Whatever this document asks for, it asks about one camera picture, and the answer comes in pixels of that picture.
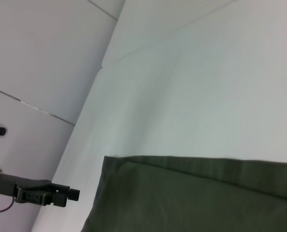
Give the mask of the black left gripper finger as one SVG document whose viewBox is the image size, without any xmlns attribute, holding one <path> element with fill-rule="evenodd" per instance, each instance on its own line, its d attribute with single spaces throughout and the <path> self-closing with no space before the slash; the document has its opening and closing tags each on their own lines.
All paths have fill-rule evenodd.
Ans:
<svg viewBox="0 0 287 232">
<path fill-rule="evenodd" d="M 71 201 L 79 200 L 80 190 L 70 188 L 69 186 L 64 186 L 64 185 L 59 185 L 59 184 L 54 184 L 54 183 L 51 183 L 50 188 L 54 193 L 65 195 L 68 200 L 71 200 Z"/>
<path fill-rule="evenodd" d="M 50 187 L 18 189 L 15 198 L 17 203 L 31 203 L 40 206 L 52 204 L 58 207 L 65 207 L 67 203 L 65 195 L 54 193 Z"/>
</svg>

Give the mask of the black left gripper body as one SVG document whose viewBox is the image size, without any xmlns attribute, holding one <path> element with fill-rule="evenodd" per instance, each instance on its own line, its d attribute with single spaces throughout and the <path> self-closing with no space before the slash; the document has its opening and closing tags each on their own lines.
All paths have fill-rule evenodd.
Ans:
<svg viewBox="0 0 287 232">
<path fill-rule="evenodd" d="M 50 180 L 34 180 L 8 174 L 0 174 L 0 194 L 5 196 L 16 196 L 18 189 L 20 188 L 37 188 L 50 184 Z"/>
</svg>

